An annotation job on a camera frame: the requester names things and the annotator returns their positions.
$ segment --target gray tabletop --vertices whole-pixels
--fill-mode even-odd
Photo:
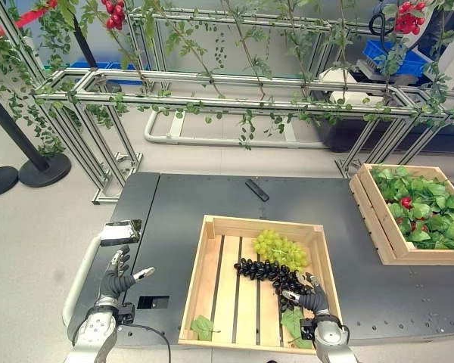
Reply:
[[[265,203],[245,186],[247,179],[154,173],[128,179],[111,220],[145,222],[140,244],[131,245],[130,265],[133,272],[156,268],[124,297],[137,306],[136,324],[164,331],[170,342],[177,342],[203,215],[214,214],[324,225],[341,314],[353,344],[454,334],[454,267],[383,266],[346,179],[258,178],[270,196]],[[94,302],[114,250],[99,248],[74,311],[70,338]],[[138,309],[148,307],[148,299],[167,307]],[[131,333],[122,330],[118,346],[161,343],[153,334]]]

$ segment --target wooden crate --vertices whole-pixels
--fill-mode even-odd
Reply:
[[[322,225],[205,216],[185,304],[179,343],[221,348],[315,354],[289,343],[280,325],[278,297],[269,280],[237,276],[242,256],[257,260],[252,239],[264,229],[297,242],[307,253],[306,271],[314,274],[328,295],[331,313],[341,319],[331,263]],[[213,321],[212,341],[197,340],[191,322],[203,315]],[[305,316],[312,313],[305,310]]]
[[[350,189],[372,236],[384,265],[454,265],[454,250],[419,250],[407,242],[400,232],[370,170],[374,164],[363,164],[350,181]],[[383,165],[395,169],[398,165]],[[446,181],[446,189],[454,195],[454,185],[442,170],[432,166],[405,166],[413,176],[423,175]]]

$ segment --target stanchion base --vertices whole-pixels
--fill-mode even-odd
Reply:
[[[17,170],[11,166],[0,166],[0,194],[11,189],[18,182]]]
[[[19,180],[27,187],[40,188],[54,184],[70,171],[70,160],[63,154],[46,157],[49,167],[41,172],[30,161],[22,165],[18,172]]]

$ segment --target grape bunch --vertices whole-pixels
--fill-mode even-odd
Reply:
[[[420,33],[421,28],[419,25],[422,25],[425,22],[424,17],[416,17],[411,14],[412,10],[422,11],[425,8],[424,2],[419,2],[417,4],[411,4],[410,2],[404,2],[399,6],[399,16],[396,19],[395,31],[402,32],[404,34],[412,33],[417,35]]]
[[[123,28],[124,15],[124,1],[123,0],[101,0],[106,11],[111,14],[111,17],[106,20],[106,27],[108,29],[116,28],[121,30]]]
[[[291,271],[301,270],[308,266],[306,251],[295,242],[281,237],[275,231],[267,229],[262,231],[257,238],[252,240],[252,245],[256,253],[259,253],[263,259],[278,261]]]
[[[286,265],[279,265],[277,261],[271,263],[268,259],[265,262],[252,261],[252,259],[239,259],[234,264],[237,270],[237,275],[249,277],[251,280],[264,281],[268,279],[272,281],[272,287],[275,288],[275,293],[278,295],[279,310],[285,312],[287,309],[294,310],[295,302],[286,299],[281,295],[283,290],[289,290],[300,295],[307,295],[312,292],[309,285],[303,285],[299,282],[295,271],[290,271]]]

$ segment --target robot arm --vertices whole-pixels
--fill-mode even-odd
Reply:
[[[338,317],[330,314],[326,293],[318,279],[311,274],[306,274],[306,277],[313,286],[312,293],[298,295],[282,291],[284,297],[315,314],[314,319],[301,320],[301,337],[313,341],[316,354],[323,363],[358,363],[347,345],[350,333],[341,325]]]
[[[131,324],[135,309],[131,303],[121,305],[118,298],[138,280],[150,276],[154,268],[146,268],[133,276],[123,276],[128,265],[129,247],[121,247],[109,262],[99,289],[99,297],[86,314],[73,341],[73,350],[64,363],[104,363],[117,340],[117,326]]]

